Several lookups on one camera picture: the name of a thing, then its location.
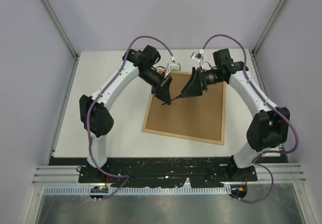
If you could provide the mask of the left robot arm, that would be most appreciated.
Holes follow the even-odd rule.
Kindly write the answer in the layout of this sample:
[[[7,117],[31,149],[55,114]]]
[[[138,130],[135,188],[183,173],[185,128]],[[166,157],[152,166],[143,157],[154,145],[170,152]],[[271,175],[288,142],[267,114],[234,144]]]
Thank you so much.
[[[114,125],[110,110],[124,89],[137,77],[151,86],[151,94],[170,105],[169,73],[159,73],[153,67],[161,56],[156,48],[148,45],[142,51],[130,49],[122,57],[114,74],[92,95],[82,95],[79,100],[80,120],[88,132],[88,163],[92,166],[90,177],[97,183],[107,179],[106,139]]]

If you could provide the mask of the wooden picture frame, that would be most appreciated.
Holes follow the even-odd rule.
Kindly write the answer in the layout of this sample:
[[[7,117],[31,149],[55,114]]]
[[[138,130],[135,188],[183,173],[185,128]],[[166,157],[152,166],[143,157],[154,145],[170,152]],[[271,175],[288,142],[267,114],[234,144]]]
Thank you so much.
[[[141,131],[224,145],[225,83],[210,85],[202,96],[179,98],[170,105],[151,95]]]

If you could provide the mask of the red handled screwdriver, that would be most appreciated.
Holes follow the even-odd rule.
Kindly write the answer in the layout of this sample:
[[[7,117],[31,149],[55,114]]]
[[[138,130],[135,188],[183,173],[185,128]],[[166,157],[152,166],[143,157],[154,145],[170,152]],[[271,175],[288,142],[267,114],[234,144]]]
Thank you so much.
[[[172,103],[174,100],[177,100],[177,99],[179,99],[179,98],[181,98],[181,97],[182,97],[182,95],[181,95],[181,94],[179,94],[178,96],[176,96],[176,97],[174,97],[173,99],[171,99],[169,103],[162,103],[162,106],[163,106],[163,105],[171,105],[171,103]]]

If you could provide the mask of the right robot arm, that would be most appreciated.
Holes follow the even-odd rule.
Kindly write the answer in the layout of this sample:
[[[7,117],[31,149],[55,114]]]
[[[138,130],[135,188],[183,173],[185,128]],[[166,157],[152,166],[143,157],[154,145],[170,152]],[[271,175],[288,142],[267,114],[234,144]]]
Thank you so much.
[[[191,55],[199,67],[192,68],[180,96],[199,97],[207,92],[210,85],[226,82],[244,101],[253,118],[246,133],[247,142],[229,158],[226,167],[226,176],[238,181],[249,172],[257,157],[286,141],[290,112],[286,107],[278,107],[263,93],[253,81],[246,62],[233,61],[228,49],[213,53],[215,66],[209,70],[203,67],[203,53],[201,49]]]

